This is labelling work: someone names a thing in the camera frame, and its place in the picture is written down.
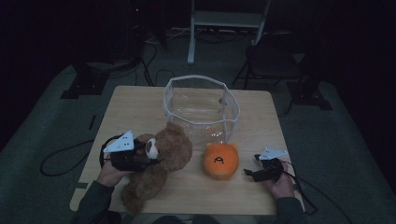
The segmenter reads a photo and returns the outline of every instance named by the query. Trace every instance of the table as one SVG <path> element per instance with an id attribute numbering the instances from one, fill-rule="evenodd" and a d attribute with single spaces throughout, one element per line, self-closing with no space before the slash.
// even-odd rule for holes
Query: table
<path id="1" fill-rule="evenodd" d="M 156 133 L 166 124 L 163 113 L 163 87 L 118 86 L 109 102 L 92 150 L 79 179 L 85 189 L 76 189 L 70 208 L 78 209 L 79 201 L 100 173 L 98 162 L 101 145 L 110 137 L 133 130 Z M 238 145 L 240 163 L 235 175 L 225 181 L 211 179 L 201 166 L 202 150 L 193 150 L 187 166 L 168 176 L 162 191 L 146 202 L 143 213 L 274 215 L 275 202 L 263 184 L 245 175 L 244 169 L 261 170 L 254 160 L 265 147 L 287 149 L 271 94 L 267 91 L 231 91 L 238 101 L 241 114 L 230 142 Z M 290 161 L 289 155 L 280 158 Z M 125 212 L 120 199 L 124 177 L 116 186 L 110 210 Z"/>

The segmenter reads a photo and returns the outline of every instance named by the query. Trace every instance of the human hand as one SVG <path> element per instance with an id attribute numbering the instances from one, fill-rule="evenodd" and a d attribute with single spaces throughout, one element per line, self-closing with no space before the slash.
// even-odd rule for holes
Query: human hand
<path id="1" fill-rule="evenodd" d="M 107 160 L 105 160 L 105 164 L 102 167 L 102 171 L 100 172 L 97 182 L 107 186 L 107 187 L 114 187 L 123 177 L 128 174 L 133 173 L 133 171 L 119 171 L 117 170 L 112 164 L 110 160 L 110 154 L 106 156 Z"/>
<path id="2" fill-rule="evenodd" d="M 288 165 L 282 162 L 283 170 L 288 171 Z M 282 173 L 280 178 L 274 182 L 273 180 L 266 180 L 262 182 L 265 187 L 271 192 L 275 199 L 294 197 L 293 183 L 291 177 Z"/>

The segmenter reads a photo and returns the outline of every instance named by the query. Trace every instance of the floor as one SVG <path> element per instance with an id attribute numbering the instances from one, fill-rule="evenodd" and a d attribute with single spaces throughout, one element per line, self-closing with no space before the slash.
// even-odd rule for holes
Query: floor
<path id="1" fill-rule="evenodd" d="M 178 31 L 168 34 L 168 50 L 156 39 L 149 40 L 145 47 L 144 61 L 148 63 L 152 59 L 148 70 L 157 86 L 166 85 L 173 76 L 195 74 L 217 79 L 230 89 L 242 88 L 242 82 L 232 85 L 232 81 L 244 61 L 244 50 L 251 36 L 223 35 L 218 41 L 218 36 L 200 35 L 195 64 L 188 65 L 189 39 L 178 35 Z M 101 63 L 91 65 L 102 70 L 114 67 Z M 92 140 L 114 88 L 147 86 L 143 74 L 141 64 L 136 69 L 112 72 L 102 94 L 80 95 L 77 99 L 61 99 L 76 76 L 72 66 L 52 80 L 0 154 L 0 223 L 70 222 L 73 212 L 69 202 L 84 162 L 70 172 L 65 171 L 89 152 L 91 144 L 72 147 L 50 158 L 43 166 L 47 172 L 65 172 L 64 175 L 42 175 L 40 165 L 55 150 Z M 248 88 L 270 91 L 276 110 L 281 113 L 290 99 L 286 82 L 272 87 L 269 81 L 258 80 L 249 83 Z M 379 172 L 337 89 L 322 82 L 319 90 L 332 110 L 294 105 L 286 117 L 279 118 L 297 174 L 305 182 L 305 194 L 318 208 L 317 213 L 306 216 L 308 223 L 396 223 L 395 195 Z M 99 119 L 92 122 L 93 116 Z"/>

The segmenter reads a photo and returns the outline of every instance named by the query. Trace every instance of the plastic container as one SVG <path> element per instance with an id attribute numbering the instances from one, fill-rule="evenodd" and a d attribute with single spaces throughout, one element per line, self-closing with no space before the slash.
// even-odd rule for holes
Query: plastic container
<path id="1" fill-rule="evenodd" d="M 224 83 L 196 75 L 169 80 L 163 110 L 169 121 L 184 128 L 194 149 L 228 143 L 240 114 L 239 104 Z"/>

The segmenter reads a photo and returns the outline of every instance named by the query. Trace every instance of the teddy bear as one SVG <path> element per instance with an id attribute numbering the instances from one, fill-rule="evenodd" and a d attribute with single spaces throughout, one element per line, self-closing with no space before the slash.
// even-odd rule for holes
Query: teddy bear
<path id="1" fill-rule="evenodd" d="M 166 127 L 155 135 L 141 134 L 137 140 L 147 143 L 148 157 L 156 158 L 158 163 L 149 165 L 143 172 L 130 174 L 131 181 L 122 189 L 122 202 L 132 215 L 140 213 L 145 201 L 161 191 L 168 174 L 185 167 L 192 155 L 189 137 L 174 122 L 168 121 Z"/>

